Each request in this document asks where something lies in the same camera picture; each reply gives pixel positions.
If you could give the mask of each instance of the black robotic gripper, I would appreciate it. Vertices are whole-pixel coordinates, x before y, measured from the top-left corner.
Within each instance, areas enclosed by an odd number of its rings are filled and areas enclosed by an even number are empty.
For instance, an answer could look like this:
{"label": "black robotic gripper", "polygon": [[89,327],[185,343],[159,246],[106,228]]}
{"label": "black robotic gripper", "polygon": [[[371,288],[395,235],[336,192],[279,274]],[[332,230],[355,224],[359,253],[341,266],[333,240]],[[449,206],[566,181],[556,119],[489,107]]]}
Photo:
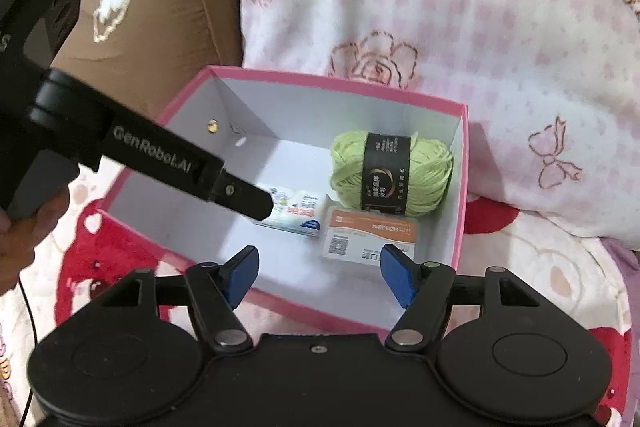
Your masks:
{"label": "black robotic gripper", "polygon": [[[406,308],[370,335],[263,335],[233,309],[258,273],[255,247],[184,276],[139,269],[36,346],[28,377],[41,427],[596,426],[604,347],[501,267],[484,277],[415,264],[393,245],[383,278]],[[195,338],[158,316],[187,306]],[[457,305],[478,319],[444,336]]]}

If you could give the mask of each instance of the qr code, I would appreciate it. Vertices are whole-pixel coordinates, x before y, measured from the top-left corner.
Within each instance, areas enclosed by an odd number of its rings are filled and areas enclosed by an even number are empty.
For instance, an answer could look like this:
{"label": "qr code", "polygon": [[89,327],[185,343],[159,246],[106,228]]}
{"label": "qr code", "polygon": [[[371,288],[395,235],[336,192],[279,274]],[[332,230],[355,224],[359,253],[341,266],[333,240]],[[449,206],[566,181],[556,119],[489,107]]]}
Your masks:
{"label": "qr code", "polygon": [[347,255],[347,246],[349,239],[342,237],[332,237],[331,243],[329,243],[329,253],[336,253],[338,255]]}

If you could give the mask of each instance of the metal pivot bolt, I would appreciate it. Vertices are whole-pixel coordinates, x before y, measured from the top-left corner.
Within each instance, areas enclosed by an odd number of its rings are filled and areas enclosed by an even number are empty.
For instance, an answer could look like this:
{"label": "metal pivot bolt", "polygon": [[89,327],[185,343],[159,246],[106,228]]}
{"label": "metal pivot bolt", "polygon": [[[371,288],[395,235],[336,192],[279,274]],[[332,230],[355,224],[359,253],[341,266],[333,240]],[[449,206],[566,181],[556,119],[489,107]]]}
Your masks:
{"label": "metal pivot bolt", "polygon": [[398,344],[398,346],[415,346],[420,344],[424,337],[420,331],[398,330],[391,334],[391,339]]}
{"label": "metal pivot bolt", "polygon": [[241,330],[222,330],[216,335],[216,342],[220,346],[234,347],[244,343],[247,338],[247,334]]}

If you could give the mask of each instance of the black yarn label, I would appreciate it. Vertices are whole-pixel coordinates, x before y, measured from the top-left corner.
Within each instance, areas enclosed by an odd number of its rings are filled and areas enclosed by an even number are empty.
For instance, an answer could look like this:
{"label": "black yarn label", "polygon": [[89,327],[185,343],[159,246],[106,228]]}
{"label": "black yarn label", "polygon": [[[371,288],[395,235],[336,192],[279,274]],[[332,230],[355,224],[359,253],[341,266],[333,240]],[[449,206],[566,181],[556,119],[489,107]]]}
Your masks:
{"label": "black yarn label", "polygon": [[409,187],[411,138],[369,133],[362,162],[363,210],[404,216]]}

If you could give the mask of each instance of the white heart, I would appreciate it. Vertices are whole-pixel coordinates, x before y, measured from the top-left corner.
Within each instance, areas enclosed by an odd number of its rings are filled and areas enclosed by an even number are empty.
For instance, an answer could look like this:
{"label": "white heart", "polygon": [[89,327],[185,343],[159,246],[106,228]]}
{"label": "white heart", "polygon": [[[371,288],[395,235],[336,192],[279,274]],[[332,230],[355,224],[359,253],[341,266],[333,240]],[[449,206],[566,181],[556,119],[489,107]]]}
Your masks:
{"label": "white heart", "polygon": [[94,214],[93,216],[89,216],[84,220],[84,227],[90,233],[97,233],[100,230],[100,226],[102,224],[102,216],[100,214]]}

